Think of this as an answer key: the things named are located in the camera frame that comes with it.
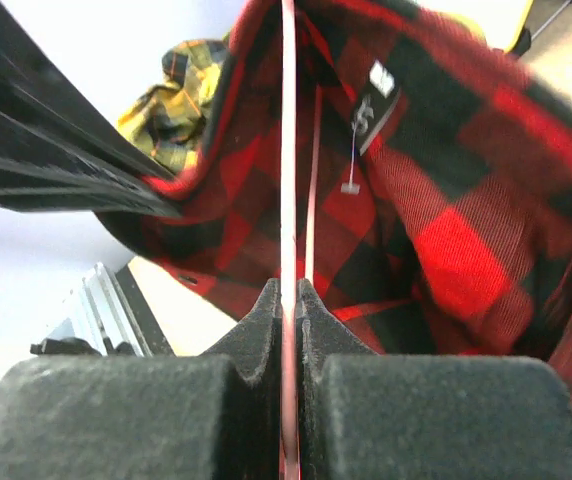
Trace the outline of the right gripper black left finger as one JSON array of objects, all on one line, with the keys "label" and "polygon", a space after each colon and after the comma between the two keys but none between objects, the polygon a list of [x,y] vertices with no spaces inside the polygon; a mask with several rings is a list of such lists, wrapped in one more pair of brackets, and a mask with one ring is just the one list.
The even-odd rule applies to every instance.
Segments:
[{"label": "right gripper black left finger", "polygon": [[0,381],[0,479],[275,479],[279,284],[194,357],[51,356]]}]

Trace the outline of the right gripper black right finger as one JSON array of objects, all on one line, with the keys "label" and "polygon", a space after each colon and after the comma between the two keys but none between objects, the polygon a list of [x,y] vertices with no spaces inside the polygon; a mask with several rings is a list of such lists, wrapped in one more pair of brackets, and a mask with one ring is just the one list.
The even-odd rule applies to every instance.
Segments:
[{"label": "right gripper black right finger", "polygon": [[572,479],[572,404],[525,357],[378,355],[298,284],[305,479]]}]

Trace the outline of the red black plaid shirt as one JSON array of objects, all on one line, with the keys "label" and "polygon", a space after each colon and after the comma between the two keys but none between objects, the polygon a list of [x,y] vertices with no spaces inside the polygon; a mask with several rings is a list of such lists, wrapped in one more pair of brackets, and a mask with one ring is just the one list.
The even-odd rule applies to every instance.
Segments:
[{"label": "red black plaid shirt", "polygon": [[[572,392],[572,108],[516,60],[407,1],[299,1],[297,247],[379,353],[417,322],[441,354],[546,361]],[[234,319],[278,275],[281,7],[250,1],[178,214],[103,213]]]}]

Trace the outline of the pink wire hanger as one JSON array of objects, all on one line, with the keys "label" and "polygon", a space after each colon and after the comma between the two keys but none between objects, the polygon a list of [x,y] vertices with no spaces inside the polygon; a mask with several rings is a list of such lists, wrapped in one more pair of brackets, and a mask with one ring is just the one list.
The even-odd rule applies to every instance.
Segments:
[{"label": "pink wire hanger", "polygon": [[297,249],[296,249],[296,100],[297,49],[295,8],[281,3],[282,12],[282,119],[280,161],[280,299],[282,307],[281,436],[284,477],[300,477],[297,395]]}]

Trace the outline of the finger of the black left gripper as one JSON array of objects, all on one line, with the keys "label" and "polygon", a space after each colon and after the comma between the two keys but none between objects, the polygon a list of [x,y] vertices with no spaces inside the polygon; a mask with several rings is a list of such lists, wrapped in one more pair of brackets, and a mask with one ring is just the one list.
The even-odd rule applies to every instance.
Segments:
[{"label": "finger of the black left gripper", "polygon": [[177,214],[170,172],[126,141],[0,2],[0,207]]}]

